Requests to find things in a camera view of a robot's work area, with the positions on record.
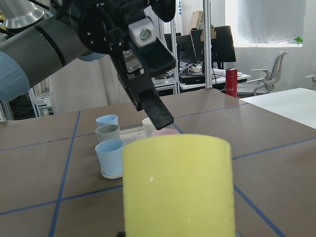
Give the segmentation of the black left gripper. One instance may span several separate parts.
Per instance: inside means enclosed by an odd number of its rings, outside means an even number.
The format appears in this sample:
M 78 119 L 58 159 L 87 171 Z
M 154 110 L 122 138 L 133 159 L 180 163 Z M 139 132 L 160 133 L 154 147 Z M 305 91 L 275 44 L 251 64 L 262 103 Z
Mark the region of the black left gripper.
M 89 50 L 110 55 L 115 67 L 122 68 L 118 79 L 134 107 L 160 130 L 173 124 L 174 117 L 151 77 L 173 69 L 176 60 L 145 15 L 147 7 L 163 22 L 175 16 L 173 0 L 58 0 L 56 18 L 70 23 Z M 139 70 L 146 72 L 132 74 Z

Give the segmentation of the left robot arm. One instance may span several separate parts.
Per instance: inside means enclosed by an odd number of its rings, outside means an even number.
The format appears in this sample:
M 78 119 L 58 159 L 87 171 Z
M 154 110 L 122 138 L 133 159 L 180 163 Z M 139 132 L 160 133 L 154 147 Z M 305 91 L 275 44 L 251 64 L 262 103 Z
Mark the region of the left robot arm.
M 10 38 L 0 44 L 0 98 L 11 101 L 75 59 L 107 54 L 138 111 L 156 129 L 173 116 L 152 78 L 173 69 L 176 60 L 157 37 L 144 10 L 164 22 L 173 19 L 173 0 L 52 0 L 50 16 L 32 0 L 3 0 L 0 9 Z

